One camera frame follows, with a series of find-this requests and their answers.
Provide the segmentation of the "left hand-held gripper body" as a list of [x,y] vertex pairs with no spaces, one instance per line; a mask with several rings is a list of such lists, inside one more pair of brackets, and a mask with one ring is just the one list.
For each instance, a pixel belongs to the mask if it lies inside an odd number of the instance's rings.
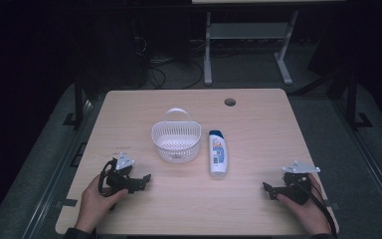
[[134,164],[135,160],[123,152],[108,162],[110,169],[105,178],[106,185],[109,187],[108,195],[114,195],[123,189],[126,189],[131,194],[130,187],[132,185],[146,184],[143,183],[142,178],[131,178],[129,176]]

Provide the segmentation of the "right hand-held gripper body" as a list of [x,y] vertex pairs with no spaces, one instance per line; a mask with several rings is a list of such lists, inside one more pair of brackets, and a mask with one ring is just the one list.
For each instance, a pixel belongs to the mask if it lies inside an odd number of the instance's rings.
[[320,168],[301,161],[294,161],[291,165],[283,168],[286,196],[299,205],[303,205],[309,198],[311,182],[308,176],[319,173]]

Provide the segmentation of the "white plastic basket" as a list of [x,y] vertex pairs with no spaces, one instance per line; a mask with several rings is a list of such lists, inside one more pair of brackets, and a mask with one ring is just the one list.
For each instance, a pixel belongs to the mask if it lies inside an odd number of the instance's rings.
[[168,110],[151,131],[160,158],[182,164],[194,160],[200,151],[202,127],[183,109]]

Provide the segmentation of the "white shampoo bottle blue cap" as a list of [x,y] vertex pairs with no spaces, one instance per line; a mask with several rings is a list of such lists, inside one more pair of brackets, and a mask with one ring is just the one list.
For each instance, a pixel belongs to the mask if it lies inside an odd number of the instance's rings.
[[228,150],[219,130],[209,131],[210,174],[224,176],[228,169]]

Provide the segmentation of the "person's right hand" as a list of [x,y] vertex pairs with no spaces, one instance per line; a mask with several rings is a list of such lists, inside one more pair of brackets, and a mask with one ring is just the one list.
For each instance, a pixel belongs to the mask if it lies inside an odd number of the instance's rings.
[[285,195],[279,194],[277,200],[298,219],[310,236],[309,239],[332,239],[329,222],[312,199],[308,199],[303,205],[299,205]]

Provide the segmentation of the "person's left hand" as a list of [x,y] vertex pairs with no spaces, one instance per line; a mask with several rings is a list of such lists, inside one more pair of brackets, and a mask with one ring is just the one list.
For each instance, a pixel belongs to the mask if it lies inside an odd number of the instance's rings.
[[82,193],[75,228],[86,233],[92,233],[107,215],[109,209],[128,194],[126,189],[122,189],[112,196],[105,197],[99,192],[98,183],[99,176],[97,175]]

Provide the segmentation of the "grey metal stand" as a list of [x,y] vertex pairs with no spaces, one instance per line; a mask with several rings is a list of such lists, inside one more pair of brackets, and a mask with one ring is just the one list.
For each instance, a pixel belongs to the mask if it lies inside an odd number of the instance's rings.
[[211,67],[211,42],[213,40],[282,40],[282,47],[279,51],[274,53],[274,57],[284,84],[290,86],[292,79],[285,63],[285,56],[297,16],[298,12],[293,11],[287,22],[216,23],[212,21],[212,14],[208,12],[206,14],[205,53],[203,61],[205,85],[211,86],[213,84]]

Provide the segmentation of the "black metal post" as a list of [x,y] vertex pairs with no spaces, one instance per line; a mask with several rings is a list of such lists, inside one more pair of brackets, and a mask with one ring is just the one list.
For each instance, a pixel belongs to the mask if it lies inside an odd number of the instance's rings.
[[365,113],[356,109],[357,106],[357,78],[353,71],[350,72],[347,82],[346,120],[353,130],[361,127],[372,127],[372,123]]
[[69,125],[77,130],[84,118],[84,101],[81,79],[76,77],[74,82],[75,111],[66,115],[63,125]]

